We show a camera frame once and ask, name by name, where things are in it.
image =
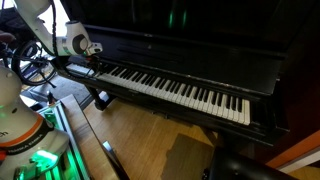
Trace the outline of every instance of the piano lid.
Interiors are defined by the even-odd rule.
[[[277,52],[255,51],[177,39],[111,33],[89,27],[92,41],[102,43],[101,57],[126,61],[184,76],[210,80],[228,88],[262,95],[273,93],[285,59]]]

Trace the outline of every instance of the black piano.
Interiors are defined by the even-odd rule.
[[[312,3],[64,3],[104,50],[53,64],[60,75],[83,83],[101,110],[106,103],[96,90],[263,145],[289,131],[279,74]]]

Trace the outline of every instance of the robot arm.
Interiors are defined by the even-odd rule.
[[[51,5],[49,0],[13,0],[13,3],[31,30],[44,46],[54,55],[52,34],[48,32],[43,20],[38,16],[45,12]],[[90,41],[87,31],[77,21],[66,23],[67,34],[64,37],[57,37],[57,51],[59,56],[70,56],[85,53],[92,55],[102,51],[100,43]]]

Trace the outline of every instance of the piano keyboard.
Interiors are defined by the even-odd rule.
[[[250,102],[241,97],[112,65],[106,67],[105,73],[94,77],[210,115],[250,124]]]

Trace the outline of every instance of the cable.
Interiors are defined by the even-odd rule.
[[[2,0],[2,5],[1,5],[1,9],[0,9],[0,19],[2,16],[2,11],[4,10],[4,2],[5,2],[5,0]]]

